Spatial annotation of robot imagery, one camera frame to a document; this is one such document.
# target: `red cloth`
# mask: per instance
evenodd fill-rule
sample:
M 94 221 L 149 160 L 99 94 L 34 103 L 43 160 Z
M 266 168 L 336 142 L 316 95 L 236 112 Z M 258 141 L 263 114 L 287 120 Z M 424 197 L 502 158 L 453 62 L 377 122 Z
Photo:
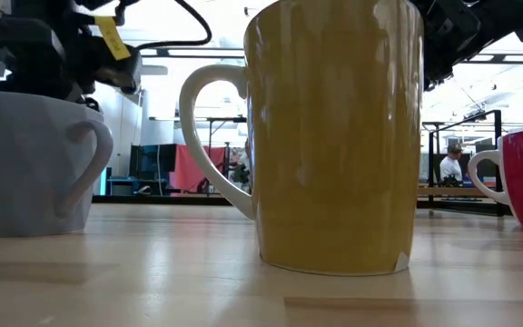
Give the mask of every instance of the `red cloth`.
M 204 146 L 206 153 L 209 153 L 209 146 Z M 225 161 L 225 148 L 211 148 L 211 160 L 219 169 L 223 168 Z M 193 160 L 187 145 L 177 145 L 177 155 L 175 158 L 174 172 L 170 174 L 170 183 L 173 188 L 188 192 L 197 192 L 197 186 L 205 178 L 197 163 Z

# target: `mug base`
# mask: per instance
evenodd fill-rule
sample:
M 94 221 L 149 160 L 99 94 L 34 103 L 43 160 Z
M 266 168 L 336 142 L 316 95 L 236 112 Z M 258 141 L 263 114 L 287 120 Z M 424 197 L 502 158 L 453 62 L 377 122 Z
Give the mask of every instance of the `mug base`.
M 406 264 L 406 265 L 400 267 L 397 270 L 387 271 L 387 272 L 324 272 L 324 271 L 309 271 L 309 270 L 304 270 L 304 269 L 299 269 L 299 268 L 292 268 L 292 267 L 285 266 L 285 265 L 282 265 L 282 264 L 270 263 L 267 260 L 263 259 L 263 256 L 262 256 L 261 253 L 260 253 L 260 258 L 261 258 L 261 260 L 264 263 L 267 263 L 270 266 L 274 266 L 274 267 L 277 267 L 277 268 L 282 268 L 282 269 L 289 270 L 289 271 L 292 271 L 292 272 L 297 272 L 297 273 L 310 273 L 310 274 L 316 274 L 316 275 L 322 275 L 322 276 L 372 277 L 372 276 L 382 276 L 382 275 L 387 275 L 387 274 L 400 273 L 400 272 L 406 271 L 409 268 L 409 265 Z

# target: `yellow tag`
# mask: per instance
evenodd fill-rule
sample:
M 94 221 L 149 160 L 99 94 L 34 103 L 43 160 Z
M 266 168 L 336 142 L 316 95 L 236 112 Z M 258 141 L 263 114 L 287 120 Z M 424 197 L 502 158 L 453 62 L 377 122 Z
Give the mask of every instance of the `yellow tag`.
M 106 45 L 108 45 L 110 52 L 113 53 L 114 59 L 122 60 L 131 56 L 126 45 L 124 45 L 123 39 L 116 30 L 116 23 L 112 17 L 95 16 L 94 21 L 100 28 L 102 38 L 106 42 Z

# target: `yellow mug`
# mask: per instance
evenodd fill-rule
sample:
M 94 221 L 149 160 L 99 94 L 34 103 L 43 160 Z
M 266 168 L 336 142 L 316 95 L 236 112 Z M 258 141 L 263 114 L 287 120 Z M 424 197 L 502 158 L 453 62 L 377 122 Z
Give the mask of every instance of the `yellow mug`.
M 262 259 L 294 271 L 407 268 L 417 205 L 423 25 L 406 0 L 280 0 L 245 32 L 247 66 L 215 64 L 180 95 L 185 142 L 210 182 L 257 225 Z M 247 99 L 252 196 L 202 148 L 201 89 Z

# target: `wooden table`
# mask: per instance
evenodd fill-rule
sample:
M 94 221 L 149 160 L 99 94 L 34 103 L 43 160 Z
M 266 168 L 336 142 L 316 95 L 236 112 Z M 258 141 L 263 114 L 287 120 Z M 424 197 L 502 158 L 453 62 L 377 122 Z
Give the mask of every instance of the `wooden table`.
M 270 267 L 231 207 L 94 205 L 85 233 L 0 239 L 0 326 L 523 326 L 523 230 L 419 211 L 410 269 Z

